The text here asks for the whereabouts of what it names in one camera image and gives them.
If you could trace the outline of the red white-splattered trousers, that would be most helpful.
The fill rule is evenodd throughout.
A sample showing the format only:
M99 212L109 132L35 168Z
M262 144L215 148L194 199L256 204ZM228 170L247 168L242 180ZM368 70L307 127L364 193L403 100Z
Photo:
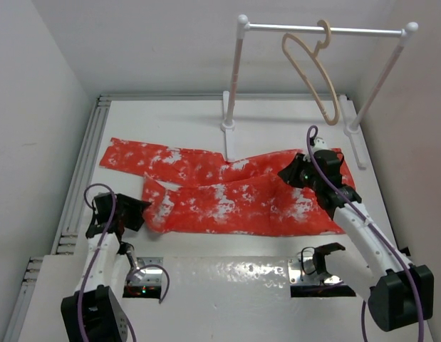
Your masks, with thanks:
M316 202L278 176L298 150L227 162L219 152L112 138L100 166L143 178L143 217L158 234L298 237L342 234Z

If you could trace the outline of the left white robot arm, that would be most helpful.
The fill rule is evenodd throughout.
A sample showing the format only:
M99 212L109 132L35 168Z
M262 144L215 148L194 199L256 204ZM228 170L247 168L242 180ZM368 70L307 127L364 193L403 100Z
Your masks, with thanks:
M63 298L61 314L69 341L126 341L128 319L120 302L128 274L136 269L134 247L122 240L126 229L139 231L150 202L109 193L92 201L85 232L88 255L72 296Z

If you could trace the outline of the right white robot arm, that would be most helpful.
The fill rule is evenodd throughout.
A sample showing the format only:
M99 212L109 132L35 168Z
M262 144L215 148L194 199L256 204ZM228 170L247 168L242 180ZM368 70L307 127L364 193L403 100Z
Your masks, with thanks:
M416 323L420 330L433 316L434 276L397 250L370 217L360 195L343 183L337 152L297 153L278 173L284 183L310 189L319 207L352 241L362 258L352 257L338 242L315 247L311 261L302 263L318 276L333 275L368 305L382 331Z

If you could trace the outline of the white clothes rack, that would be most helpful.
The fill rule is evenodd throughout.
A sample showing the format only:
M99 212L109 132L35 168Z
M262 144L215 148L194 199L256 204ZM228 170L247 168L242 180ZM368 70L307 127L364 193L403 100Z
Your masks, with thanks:
M239 67L242 57L242 49L244 44L245 34L250 31L263 31L263 32L282 32L284 35L281 40L281 50L284 53L287 60L290 62L294 70L298 73L303 83L308 88L309 93L312 95L316 102L318 109L320 110L322 117L327 125L334 126L338 124L339 120L343 121L344 134L348 137L353 151L353 155L356 160L356 164L359 169L365 170L368 167L368 158L366 157L365 143L360 137L360 124L362 123L365 115L368 113L373 101L379 94L383 84L387 80L390 72L397 63L401 53L408 44L409 40L418 30L418 24L416 22L408 23L405 28L400 30L384 30L384 29L371 29L371 28L336 28L330 26L330 24L321 19L316 26L295 26L295 25L283 25L283 24L255 24L249 21L248 17L241 14L237 18L236 29L236 41L234 49L234 59L232 66L232 76L230 80L230 86L228 91L224 91L222 94L222 110L223 117L221 123L221 129L224 133L225 143L225 157L227 162L234 162L236 160L235 155L235 141L234 141L234 106L237 97L237 85L239 79ZM366 101L360 108L356 115L349 115L346 112L347 99L345 95L338 95L333 86L333 82L328 75L328 72L320 62L318 55L320 51L329 47L332 36L361 36L361 37L373 37L373 38L396 38L398 40L393 52L389 59L385 63L377 81L372 87L370 94ZM308 55L308 57L314 63L316 69L321 74L324 80L328 97L333 104L333 116L331 117L324 104L322 103L320 95L317 93L315 87L308 79L308 76L300 68L300 65L289 53L287 41L293 41L300 46Z

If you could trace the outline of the aluminium frame rail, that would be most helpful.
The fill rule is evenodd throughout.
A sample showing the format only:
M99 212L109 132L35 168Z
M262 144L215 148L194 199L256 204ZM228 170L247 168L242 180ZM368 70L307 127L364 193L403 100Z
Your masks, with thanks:
M64 197L63 210L58 217L58 224L53 225L52 230L43 235L52 238L51 248L33 251L25 258L25 268L19 279L19 295L16 297L11 318L8 320L4 341L17 341L21 335L43 258L48 255L70 256L75 253L78 237L85 230L85 224L82 222L86 208L82 199L83 191L92 180L94 163L100 149L110 103L111 100L106 95L100 95L95 99L78 151L76 166L71 174L70 186Z

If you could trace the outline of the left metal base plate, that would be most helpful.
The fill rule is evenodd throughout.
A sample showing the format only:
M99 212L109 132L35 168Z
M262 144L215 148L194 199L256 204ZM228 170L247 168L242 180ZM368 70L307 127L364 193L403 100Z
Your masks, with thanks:
M162 259L138 257L135 266L127 275L126 284L131 286L157 286L161 285L163 270Z

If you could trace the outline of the metal base plate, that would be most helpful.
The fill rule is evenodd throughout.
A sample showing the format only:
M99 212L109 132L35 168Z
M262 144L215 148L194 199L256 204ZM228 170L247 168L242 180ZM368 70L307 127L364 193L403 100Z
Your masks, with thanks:
M329 289L346 286L338 277L318 274L309 256L294 257L287 261L289 283L302 289Z
M138 257L135 266L127 275L126 284L131 286L157 286L161 285L163 270L162 259Z

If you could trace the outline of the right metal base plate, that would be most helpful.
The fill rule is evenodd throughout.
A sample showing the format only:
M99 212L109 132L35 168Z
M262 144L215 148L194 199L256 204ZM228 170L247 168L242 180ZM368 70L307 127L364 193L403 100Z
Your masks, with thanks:
M346 286L338 277L318 274L309 256L294 257L287 261L289 283L302 289L329 289Z

